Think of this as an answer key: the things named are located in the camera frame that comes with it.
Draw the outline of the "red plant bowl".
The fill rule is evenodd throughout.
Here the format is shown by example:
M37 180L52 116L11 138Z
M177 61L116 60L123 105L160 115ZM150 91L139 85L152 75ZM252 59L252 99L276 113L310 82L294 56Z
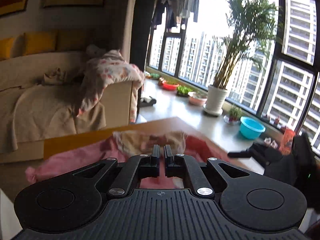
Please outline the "red plant bowl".
M162 82L162 88L164 90L175 91L178 87L179 87L178 83L173 83L173 82L169 82L169 81Z

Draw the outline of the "yellow cushion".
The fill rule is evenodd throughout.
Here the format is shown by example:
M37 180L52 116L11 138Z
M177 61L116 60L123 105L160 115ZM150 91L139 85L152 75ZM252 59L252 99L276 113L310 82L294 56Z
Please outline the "yellow cushion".
M24 33L23 56L54 52L57 31L32 31Z
M0 61L10 59L11 49L14 45L14 42L15 42L14 37L0 40Z

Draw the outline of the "blue plastic basin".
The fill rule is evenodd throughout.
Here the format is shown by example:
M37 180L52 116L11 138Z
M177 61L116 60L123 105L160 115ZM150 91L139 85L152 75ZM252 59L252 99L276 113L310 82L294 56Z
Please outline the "blue plastic basin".
M240 122L240 133L247 139L255 140L266 131L266 127L253 118L242 116Z

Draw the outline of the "floral pink blanket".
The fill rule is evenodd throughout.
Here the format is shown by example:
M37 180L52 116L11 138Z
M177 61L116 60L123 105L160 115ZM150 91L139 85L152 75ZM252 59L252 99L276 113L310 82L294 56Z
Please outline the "floral pink blanket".
M75 109L76 115L80 116L96 106L109 85L132 82L129 122L135 122L138 111L138 90L144 85L144 73L135 64L126 62L116 49L106 51L91 44L87 47L86 54L89 60L84 68L84 79L81 84L84 96Z

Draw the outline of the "potted palm white pot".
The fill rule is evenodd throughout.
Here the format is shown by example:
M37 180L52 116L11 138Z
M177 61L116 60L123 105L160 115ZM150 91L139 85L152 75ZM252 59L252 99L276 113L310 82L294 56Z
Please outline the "potted palm white pot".
M268 44L280 42L277 31L283 30L279 19L279 7L269 0L228 0L226 14L231 33L222 37L226 50L217 68L213 83L208 88L207 102L203 106L206 113L220 116L227 98L227 85L236 65L244 60L255 63L259 69L263 64L250 52L256 44L258 50L267 55Z

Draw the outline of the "pink knitted garment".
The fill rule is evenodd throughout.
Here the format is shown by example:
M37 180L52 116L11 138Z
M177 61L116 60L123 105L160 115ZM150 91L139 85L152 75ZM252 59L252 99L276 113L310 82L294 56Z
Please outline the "pink knitted garment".
M25 177L29 184L35 184L107 158L113 157L122 163L134 155L152 153L154 145L161 148L169 145L173 154L191 155L199 162L205 162L210 157L230 162L227 153L182 131L161 135L124 131L113 132L112 136L95 144L55 154L37 168L29 166Z

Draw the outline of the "pink plant bowl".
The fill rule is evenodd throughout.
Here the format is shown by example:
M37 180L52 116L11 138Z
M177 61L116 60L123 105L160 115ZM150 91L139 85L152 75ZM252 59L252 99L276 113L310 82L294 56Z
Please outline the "pink plant bowl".
M189 92L189 103L194 106L203 106L207 102L207 97L198 92Z

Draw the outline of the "beige sofa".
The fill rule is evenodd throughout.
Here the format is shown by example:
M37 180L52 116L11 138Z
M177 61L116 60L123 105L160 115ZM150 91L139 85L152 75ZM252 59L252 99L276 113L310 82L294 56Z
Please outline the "beige sofa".
M131 123L132 82L109 85L96 106L76 115L87 61L62 52L1 62L1 163L42 159L46 139Z

